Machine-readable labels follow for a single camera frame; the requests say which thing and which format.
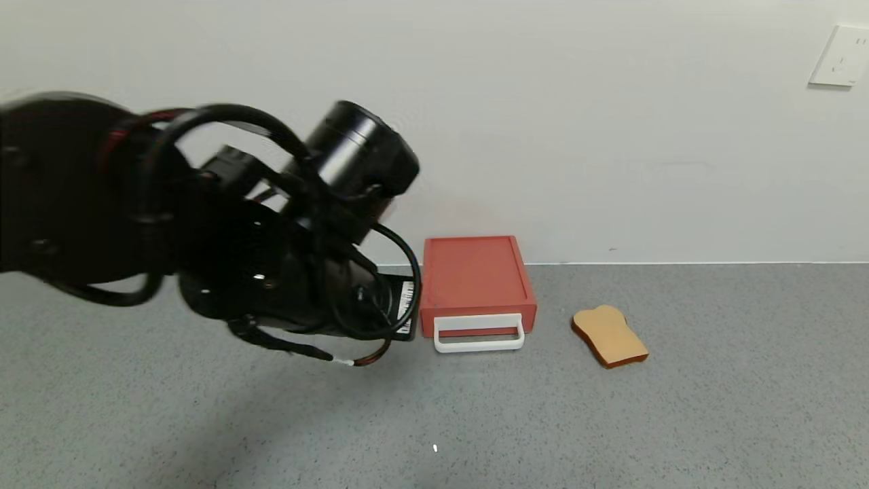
bread slice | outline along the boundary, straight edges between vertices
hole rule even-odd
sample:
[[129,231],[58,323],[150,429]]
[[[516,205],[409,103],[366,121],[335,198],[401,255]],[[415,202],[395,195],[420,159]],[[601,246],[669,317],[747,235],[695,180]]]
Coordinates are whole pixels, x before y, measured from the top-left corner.
[[611,305],[577,312],[573,328],[606,368],[641,362],[649,356],[643,342],[627,327],[625,315]]

black cable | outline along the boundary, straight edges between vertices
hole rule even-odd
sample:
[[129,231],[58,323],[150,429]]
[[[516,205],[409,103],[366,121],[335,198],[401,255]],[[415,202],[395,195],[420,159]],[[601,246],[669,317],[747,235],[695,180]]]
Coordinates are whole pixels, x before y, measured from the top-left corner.
[[420,264],[417,261],[416,256],[414,254],[414,251],[410,248],[410,246],[403,239],[401,239],[401,237],[399,235],[395,234],[394,231],[390,230],[385,225],[380,224],[380,223],[375,223],[373,226],[371,226],[371,229],[373,231],[377,231],[378,233],[383,235],[385,238],[389,239],[390,241],[392,241],[393,243],[398,245],[399,248],[401,248],[401,251],[404,253],[405,257],[407,257],[408,262],[410,263],[410,270],[411,270],[411,274],[412,274],[413,282],[414,282],[414,295],[410,299],[410,303],[408,304],[407,310],[394,323],[390,323],[388,321],[388,318],[387,318],[385,320],[385,322],[389,326],[386,326],[386,327],[378,329],[378,330],[360,330],[358,328],[355,328],[355,327],[349,325],[342,318],[341,312],[338,311],[337,304],[335,303],[335,299],[331,296],[331,294],[328,293],[328,287],[327,287],[327,284],[325,283],[326,282],[325,274],[322,272],[322,270],[325,268],[325,266],[324,266],[325,259],[324,259],[324,256],[322,255],[323,254],[322,236],[320,236],[321,232],[319,230],[315,230],[315,254],[316,254],[316,259],[320,264],[317,268],[321,271],[320,277],[318,280],[318,282],[320,283],[320,287],[321,287],[321,295],[325,298],[328,310],[329,310],[330,314],[332,315],[332,318],[339,325],[339,327],[341,327],[344,330],[344,332],[347,333],[347,335],[350,336],[351,338],[362,339],[362,340],[391,337],[392,334],[394,334],[396,331],[398,331],[413,316],[414,312],[416,311],[416,307],[420,303],[420,296],[422,294],[422,271],[420,269]]
[[71,296],[82,298],[101,305],[115,307],[131,307],[140,305],[151,300],[160,290],[163,283],[163,275],[160,273],[148,273],[145,275],[145,283],[135,292],[112,292],[98,289],[91,285],[72,285],[64,282],[45,280],[52,287],[68,293]]
[[166,156],[181,138],[196,127],[210,123],[243,123],[261,128],[264,136],[271,139],[290,155],[299,159],[308,157],[308,147],[280,119],[266,112],[237,104],[212,104],[197,107],[175,117],[145,154],[136,193],[135,218],[150,224],[164,219],[161,207],[161,175]]

barcode label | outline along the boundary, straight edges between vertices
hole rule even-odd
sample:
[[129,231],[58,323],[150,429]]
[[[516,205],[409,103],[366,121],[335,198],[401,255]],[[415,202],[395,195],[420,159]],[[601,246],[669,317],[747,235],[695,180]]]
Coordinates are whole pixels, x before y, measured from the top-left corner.
[[[398,299],[398,315],[395,316],[396,319],[400,318],[402,314],[408,309],[410,305],[410,299],[414,296],[414,283],[413,282],[404,282],[401,284],[401,296]],[[414,320],[414,317],[411,316],[408,319],[408,322],[404,324],[401,328],[398,328],[397,334],[409,334],[410,333],[410,322]]]

white handle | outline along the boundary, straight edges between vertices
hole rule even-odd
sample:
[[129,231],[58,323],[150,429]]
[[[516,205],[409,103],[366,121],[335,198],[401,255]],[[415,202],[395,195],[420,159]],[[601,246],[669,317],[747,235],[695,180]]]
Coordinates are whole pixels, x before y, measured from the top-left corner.
[[[498,328],[516,328],[519,332],[519,337],[516,339],[496,339],[492,341],[466,341],[463,343],[441,342],[441,332]],[[481,314],[479,316],[434,318],[434,334],[434,348],[441,353],[519,350],[525,344],[525,330],[522,329],[521,314]]]

white outlet cover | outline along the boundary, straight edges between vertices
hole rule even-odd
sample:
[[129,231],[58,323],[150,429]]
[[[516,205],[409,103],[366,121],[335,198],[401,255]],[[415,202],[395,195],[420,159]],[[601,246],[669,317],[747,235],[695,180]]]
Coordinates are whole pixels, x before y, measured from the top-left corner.
[[869,65],[869,28],[837,25],[809,83],[850,87]]

